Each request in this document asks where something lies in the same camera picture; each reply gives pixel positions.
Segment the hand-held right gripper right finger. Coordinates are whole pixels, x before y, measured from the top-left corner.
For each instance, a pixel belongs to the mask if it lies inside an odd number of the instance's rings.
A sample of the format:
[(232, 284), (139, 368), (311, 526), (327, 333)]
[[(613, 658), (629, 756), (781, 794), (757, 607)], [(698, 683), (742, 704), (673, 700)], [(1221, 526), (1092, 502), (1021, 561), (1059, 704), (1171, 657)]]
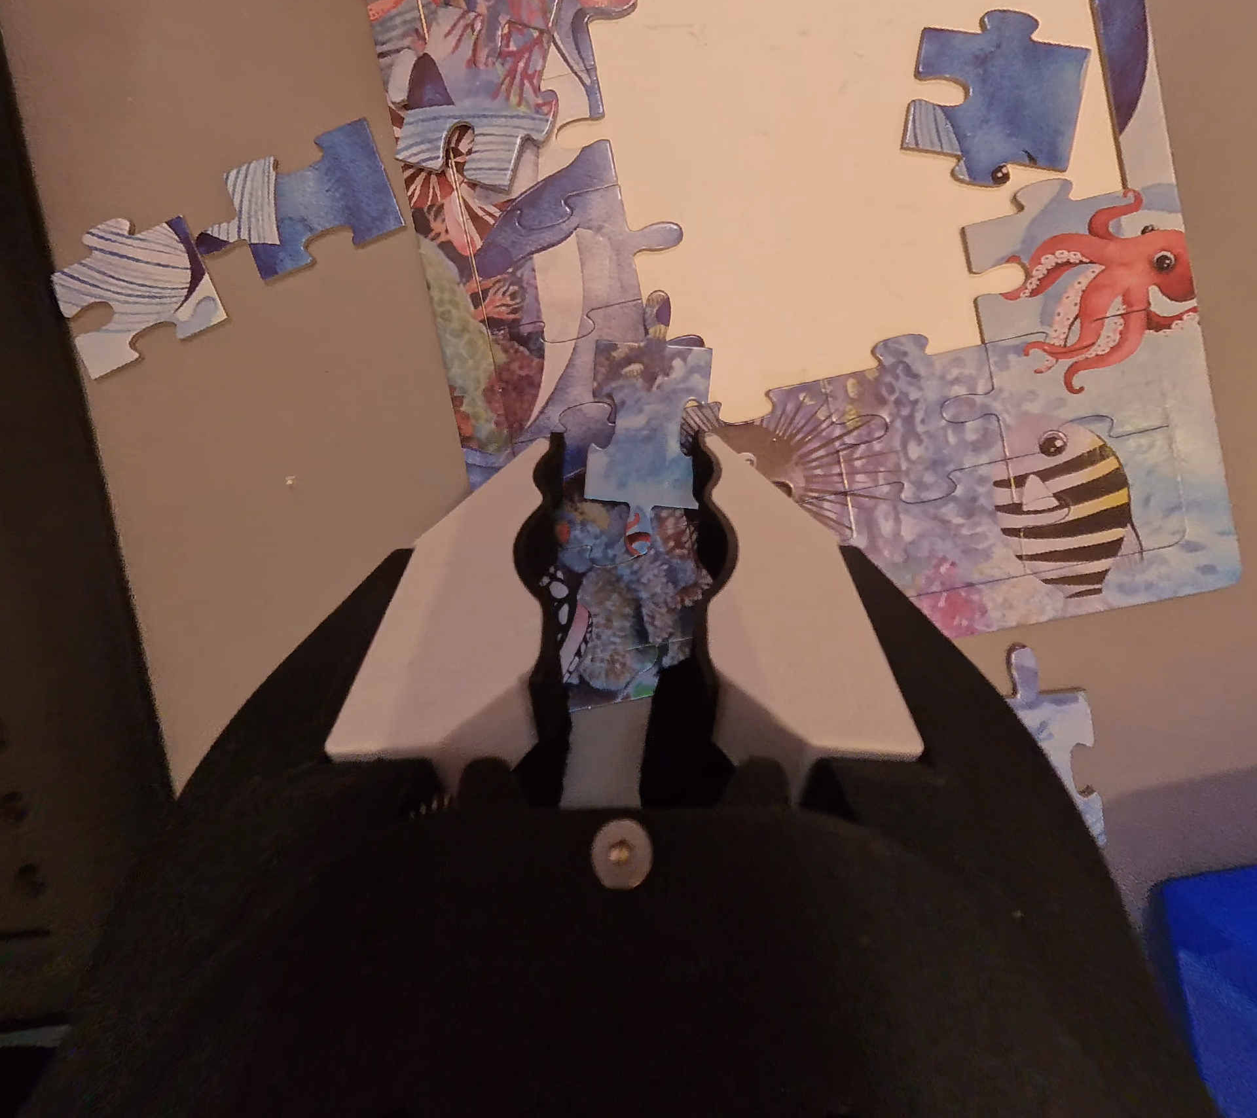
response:
[(720, 437), (698, 442), (714, 460), (707, 502), (731, 536), (731, 567), (707, 606), (714, 744), (731, 761), (773, 760), (792, 794), (816, 760), (918, 760), (839, 540)]

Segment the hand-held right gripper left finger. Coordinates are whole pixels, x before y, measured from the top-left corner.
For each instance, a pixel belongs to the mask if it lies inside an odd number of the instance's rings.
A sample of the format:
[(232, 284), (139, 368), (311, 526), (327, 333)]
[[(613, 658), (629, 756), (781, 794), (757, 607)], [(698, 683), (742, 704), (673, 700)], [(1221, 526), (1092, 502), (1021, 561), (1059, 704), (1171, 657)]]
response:
[(327, 737), (334, 761), (430, 760), (453, 787), (476, 760), (569, 744), (558, 619), (533, 591), (558, 552), (559, 465), (565, 437), (533, 438), (416, 536)]

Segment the pale blue white puzzle piece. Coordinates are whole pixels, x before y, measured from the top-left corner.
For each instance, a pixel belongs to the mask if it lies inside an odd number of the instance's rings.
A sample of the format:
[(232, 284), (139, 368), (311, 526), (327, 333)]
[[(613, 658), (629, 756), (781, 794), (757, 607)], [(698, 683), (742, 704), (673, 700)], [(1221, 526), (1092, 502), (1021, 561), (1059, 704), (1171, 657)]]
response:
[(1092, 829), (1092, 840), (1108, 842), (1101, 799), (1092, 783), (1072, 782), (1072, 748), (1092, 748), (1092, 706), (1084, 688), (1040, 688), (1040, 664), (1028, 646), (1009, 649), (1012, 695), (1009, 706), (1028, 730), (1037, 748), (1054, 766), (1059, 782), (1076, 803), (1076, 812)]

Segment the light blue puzzle piece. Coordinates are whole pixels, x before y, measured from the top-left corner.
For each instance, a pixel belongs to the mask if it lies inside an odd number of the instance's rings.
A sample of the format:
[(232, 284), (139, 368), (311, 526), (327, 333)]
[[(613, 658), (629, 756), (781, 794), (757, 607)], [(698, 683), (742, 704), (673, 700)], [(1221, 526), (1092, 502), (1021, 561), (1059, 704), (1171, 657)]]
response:
[(594, 394), (615, 404), (615, 432), (585, 453), (585, 500), (696, 508), (681, 410), (707, 401), (709, 364), (709, 349), (664, 336), (598, 339)]

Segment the sea animal jigsaw puzzle tray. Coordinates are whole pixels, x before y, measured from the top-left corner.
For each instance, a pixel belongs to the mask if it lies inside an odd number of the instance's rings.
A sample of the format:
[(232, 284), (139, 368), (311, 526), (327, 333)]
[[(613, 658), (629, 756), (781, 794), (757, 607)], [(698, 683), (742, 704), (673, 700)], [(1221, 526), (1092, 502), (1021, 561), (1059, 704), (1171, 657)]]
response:
[[(1088, 46), (1071, 163), (904, 151), (918, 34)], [(411, 105), (553, 105), (510, 190), (401, 163), (474, 486), (569, 429), (570, 706), (643, 700), (698, 598), (681, 508), (585, 500), (598, 339), (714, 353), (719, 429), (947, 634), (1239, 584), (1147, 0), (366, 0)]]

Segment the dark blue puzzle piece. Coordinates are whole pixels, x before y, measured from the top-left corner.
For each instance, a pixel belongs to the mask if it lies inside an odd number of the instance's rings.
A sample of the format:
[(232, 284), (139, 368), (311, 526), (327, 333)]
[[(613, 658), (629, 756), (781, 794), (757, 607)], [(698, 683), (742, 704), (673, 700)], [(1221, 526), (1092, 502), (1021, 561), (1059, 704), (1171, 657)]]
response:
[(985, 11), (977, 34), (918, 34), (915, 78), (968, 87), (956, 105), (912, 98), (904, 151), (954, 154), (954, 177), (977, 185), (1012, 179), (1012, 163), (1067, 167), (1076, 131), (1088, 46), (1032, 40), (1027, 11)]

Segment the blue puzzle piece striped end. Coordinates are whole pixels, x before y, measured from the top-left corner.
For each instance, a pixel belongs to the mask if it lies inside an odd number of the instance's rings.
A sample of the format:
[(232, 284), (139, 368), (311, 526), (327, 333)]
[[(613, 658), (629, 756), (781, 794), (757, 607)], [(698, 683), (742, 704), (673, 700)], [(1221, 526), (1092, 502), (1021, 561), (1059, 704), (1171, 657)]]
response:
[(274, 159), (257, 159), (223, 177), (234, 216), (196, 232), (196, 254), (212, 256), (232, 240), (249, 240), (261, 280), (311, 262), (311, 234), (353, 226), (364, 244), (401, 226), (390, 182), (378, 159), (368, 126), (349, 120), (313, 135), (321, 159), (296, 172), (274, 172)]

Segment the pale blue striped puzzle piece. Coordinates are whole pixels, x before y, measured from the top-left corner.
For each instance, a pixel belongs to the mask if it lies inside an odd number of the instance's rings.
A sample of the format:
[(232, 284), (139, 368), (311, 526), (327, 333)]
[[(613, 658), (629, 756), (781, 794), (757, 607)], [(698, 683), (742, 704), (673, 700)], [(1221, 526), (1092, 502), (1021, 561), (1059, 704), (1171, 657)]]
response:
[(524, 140), (542, 143), (548, 135), (553, 105), (411, 105), (395, 159), (412, 167), (443, 167), (447, 135), (463, 126), (474, 128), (465, 179), (510, 190)]

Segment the large blue plastic bin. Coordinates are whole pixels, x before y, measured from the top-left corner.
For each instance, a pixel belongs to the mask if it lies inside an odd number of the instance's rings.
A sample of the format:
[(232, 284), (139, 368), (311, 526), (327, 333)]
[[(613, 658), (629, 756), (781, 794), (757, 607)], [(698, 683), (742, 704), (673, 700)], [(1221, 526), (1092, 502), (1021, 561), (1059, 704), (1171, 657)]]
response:
[(1257, 867), (1150, 889), (1150, 944), (1197, 1073), (1226, 1118), (1257, 1115)]

